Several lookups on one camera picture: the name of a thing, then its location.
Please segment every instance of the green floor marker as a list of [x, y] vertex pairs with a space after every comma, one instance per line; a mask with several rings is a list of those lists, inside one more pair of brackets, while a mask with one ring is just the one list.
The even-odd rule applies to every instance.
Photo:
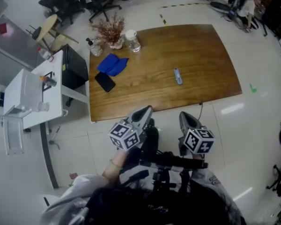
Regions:
[[257, 92], [257, 88], [253, 88], [252, 84], [250, 84], [250, 88], [251, 88], [251, 92], [252, 92], [252, 93]]

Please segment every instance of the blue cloth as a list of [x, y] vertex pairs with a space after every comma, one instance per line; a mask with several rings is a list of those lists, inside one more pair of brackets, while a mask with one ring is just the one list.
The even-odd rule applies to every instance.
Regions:
[[116, 76], [126, 68], [128, 58], [119, 59], [116, 55], [110, 53], [103, 61], [97, 66], [97, 69], [106, 73], [109, 76]]

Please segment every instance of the black smartphone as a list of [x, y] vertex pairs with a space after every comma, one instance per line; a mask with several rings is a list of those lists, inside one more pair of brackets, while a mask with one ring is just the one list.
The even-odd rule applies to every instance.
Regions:
[[105, 92], [109, 92], [116, 85], [106, 73], [98, 73], [95, 76], [96, 81], [101, 85]]

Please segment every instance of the red object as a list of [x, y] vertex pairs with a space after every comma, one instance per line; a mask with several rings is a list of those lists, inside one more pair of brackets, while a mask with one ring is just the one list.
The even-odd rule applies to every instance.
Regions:
[[0, 34], [2, 35], [2, 34], [5, 34], [5, 33], [7, 33], [6, 22], [0, 24]]
[[74, 180], [75, 178], [77, 178], [78, 177], [78, 174], [77, 173], [70, 173], [70, 178], [72, 179], [72, 180]]

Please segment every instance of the wristband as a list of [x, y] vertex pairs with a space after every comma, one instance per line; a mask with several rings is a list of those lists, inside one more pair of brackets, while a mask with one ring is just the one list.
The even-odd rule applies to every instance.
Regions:
[[113, 161], [112, 161], [112, 159], [109, 160], [109, 161], [110, 161], [110, 163], [111, 163], [112, 165], [114, 165], [114, 166], [115, 166], [116, 168], [118, 168], [119, 170], [123, 170], [122, 167], [119, 167], [118, 165], [114, 164]]

